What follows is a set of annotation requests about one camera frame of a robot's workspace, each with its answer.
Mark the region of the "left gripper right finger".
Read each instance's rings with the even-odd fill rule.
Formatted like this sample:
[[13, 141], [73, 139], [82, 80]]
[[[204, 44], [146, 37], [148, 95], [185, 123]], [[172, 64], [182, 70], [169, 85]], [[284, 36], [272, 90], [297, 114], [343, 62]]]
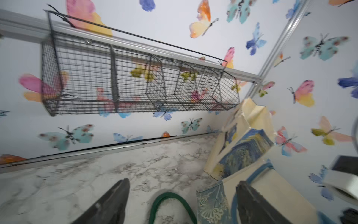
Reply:
[[240, 181], [236, 187], [237, 211], [242, 224], [289, 224], [248, 182]]

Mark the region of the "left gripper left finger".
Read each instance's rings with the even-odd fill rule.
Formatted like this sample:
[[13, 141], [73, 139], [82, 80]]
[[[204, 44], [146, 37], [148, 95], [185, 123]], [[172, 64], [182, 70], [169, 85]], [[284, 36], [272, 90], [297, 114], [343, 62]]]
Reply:
[[123, 224], [129, 193], [129, 179], [119, 180], [72, 224]]

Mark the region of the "cream bag blue floral pattern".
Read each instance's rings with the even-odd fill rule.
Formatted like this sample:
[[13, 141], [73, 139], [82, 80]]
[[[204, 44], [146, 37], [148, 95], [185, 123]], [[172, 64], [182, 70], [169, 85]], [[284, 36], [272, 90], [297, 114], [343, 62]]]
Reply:
[[197, 191], [199, 224], [332, 224], [274, 169], [259, 161]]

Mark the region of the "cream bag green handles floral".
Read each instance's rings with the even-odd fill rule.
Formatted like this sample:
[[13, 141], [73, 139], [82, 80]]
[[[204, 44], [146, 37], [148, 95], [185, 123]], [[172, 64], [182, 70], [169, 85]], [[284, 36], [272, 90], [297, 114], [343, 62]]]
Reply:
[[146, 224], [197, 224], [196, 196], [157, 192], [150, 200]]

